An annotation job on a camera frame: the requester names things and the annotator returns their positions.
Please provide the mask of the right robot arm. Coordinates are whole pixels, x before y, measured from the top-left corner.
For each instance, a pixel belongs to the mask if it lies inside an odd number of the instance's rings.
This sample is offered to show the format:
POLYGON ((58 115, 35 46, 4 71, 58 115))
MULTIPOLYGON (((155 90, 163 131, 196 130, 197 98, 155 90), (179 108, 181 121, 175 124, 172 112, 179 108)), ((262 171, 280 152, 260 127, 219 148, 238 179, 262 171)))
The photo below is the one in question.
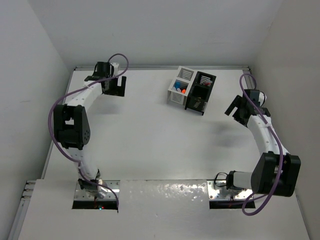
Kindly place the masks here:
POLYGON ((246 89, 225 111, 226 115, 235 111, 232 115, 234 120, 250 130, 260 154, 253 172, 230 171, 226 177, 226 188, 250 189, 255 194, 267 195, 276 185, 273 195, 290 197, 296 187, 301 160, 290 154, 277 139, 271 114, 262 106, 264 98, 261 91, 246 89))

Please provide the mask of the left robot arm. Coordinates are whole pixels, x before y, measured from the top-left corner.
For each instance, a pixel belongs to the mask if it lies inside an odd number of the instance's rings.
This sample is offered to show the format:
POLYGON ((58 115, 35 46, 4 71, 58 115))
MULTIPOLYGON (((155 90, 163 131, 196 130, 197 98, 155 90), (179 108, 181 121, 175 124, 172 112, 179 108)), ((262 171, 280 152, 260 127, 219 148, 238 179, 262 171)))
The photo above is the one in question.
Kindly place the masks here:
POLYGON ((53 109, 54 139, 74 163, 80 188, 92 194, 105 194, 108 188, 103 184, 100 171, 86 148, 91 138, 87 110, 101 95, 125 95, 127 78, 121 77, 121 85, 118 85, 119 68, 116 62, 97 62, 92 75, 83 81, 83 89, 73 93, 70 100, 57 104, 53 109))

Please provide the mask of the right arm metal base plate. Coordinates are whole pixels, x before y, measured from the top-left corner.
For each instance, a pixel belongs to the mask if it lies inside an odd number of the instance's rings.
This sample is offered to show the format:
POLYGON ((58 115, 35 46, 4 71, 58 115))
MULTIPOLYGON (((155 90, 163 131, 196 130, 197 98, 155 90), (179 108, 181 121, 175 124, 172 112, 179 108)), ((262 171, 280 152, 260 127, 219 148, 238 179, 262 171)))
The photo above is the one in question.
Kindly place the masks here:
POLYGON ((251 189, 227 189, 222 179, 207 180, 207 192, 210 201, 244 201, 252 194, 251 189))

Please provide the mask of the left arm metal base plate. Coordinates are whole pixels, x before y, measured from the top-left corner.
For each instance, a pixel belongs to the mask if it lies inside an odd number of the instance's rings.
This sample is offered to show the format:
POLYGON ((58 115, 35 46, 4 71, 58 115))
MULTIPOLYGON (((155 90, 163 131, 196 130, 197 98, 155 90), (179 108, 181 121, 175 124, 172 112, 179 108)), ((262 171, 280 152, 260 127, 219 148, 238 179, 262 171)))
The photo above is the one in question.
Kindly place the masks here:
POLYGON ((119 197, 120 182, 118 180, 101 180, 103 187, 89 184, 88 182, 76 183, 74 201, 115 201, 119 197))

